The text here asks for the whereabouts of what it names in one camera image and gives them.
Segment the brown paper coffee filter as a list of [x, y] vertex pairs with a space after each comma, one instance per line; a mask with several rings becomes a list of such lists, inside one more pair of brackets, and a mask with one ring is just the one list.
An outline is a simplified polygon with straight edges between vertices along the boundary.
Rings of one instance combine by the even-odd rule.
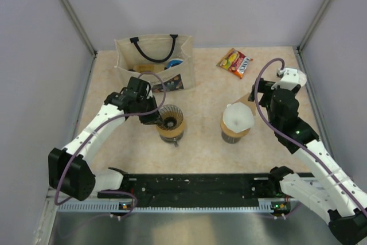
[[249, 107], [252, 111], [252, 115], [255, 116], [256, 115], [256, 104], [255, 104], [255, 102], [252, 102], [252, 101], [248, 100], [250, 95], [251, 95], [250, 92], [246, 93], [244, 96], [242, 96], [240, 99], [238, 99], [237, 102], [240, 102], [240, 103], [246, 105], [247, 107]]

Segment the grey glass dripper cone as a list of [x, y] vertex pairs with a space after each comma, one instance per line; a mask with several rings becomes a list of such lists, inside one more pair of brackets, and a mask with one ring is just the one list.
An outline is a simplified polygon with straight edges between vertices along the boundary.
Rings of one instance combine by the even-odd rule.
[[182, 110], [173, 104], [167, 104], [159, 109], [161, 116], [161, 122], [158, 127], [162, 130], [174, 130], [177, 129], [184, 121], [184, 115]]

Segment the white paper coffee filter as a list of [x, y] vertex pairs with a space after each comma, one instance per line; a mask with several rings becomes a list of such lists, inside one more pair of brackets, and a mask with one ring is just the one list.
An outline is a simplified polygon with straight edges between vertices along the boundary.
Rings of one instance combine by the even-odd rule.
[[228, 104], [223, 112], [222, 121], [234, 133], [248, 130], [255, 124], [252, 110], [242, 102]]

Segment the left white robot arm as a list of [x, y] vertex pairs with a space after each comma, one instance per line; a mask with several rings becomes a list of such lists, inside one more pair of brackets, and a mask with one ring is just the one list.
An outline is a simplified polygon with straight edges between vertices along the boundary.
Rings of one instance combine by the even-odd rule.
[[142, 76], [131, 77], [126, 87], [109, 94], [96, 116], [76, 138], [63, 148], [53, 148], [48, 155], [49, 186], [55, 189], [54, 203], [64, 193], [69, 199], [83, 201], [93, 193], [111, 190], [118, 197], [129, 193], [130, 183], [124, 172], [108, 168], [93, 172], [91, 163], [107, 138], [128, 118], [137, 116], [143, 125], [161, 122], [160, 105], [149, 82]]

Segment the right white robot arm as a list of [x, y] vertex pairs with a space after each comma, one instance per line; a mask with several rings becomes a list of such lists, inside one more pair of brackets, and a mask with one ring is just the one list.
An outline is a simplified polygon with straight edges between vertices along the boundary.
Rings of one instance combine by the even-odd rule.
[[318, 189], [287, 167], [274, 168], [274, 178], [267, 183], [270, 194], [283, 194], [297, 199], [317, 214], [334, 237], [342, 244], [357, 244], [366, 238], [366, 192], [363, 191], [338, 165], [318, 134], [299, 117], [296, 94], [303, 86], [300, 72], [293, 68], [281, 68], [279, 81], [266, 81], [258, 76], [252, 87], [249, 101], [257, 110], [265, 108], [261, 115], [274, 131], [278, 141], [310, 170]]

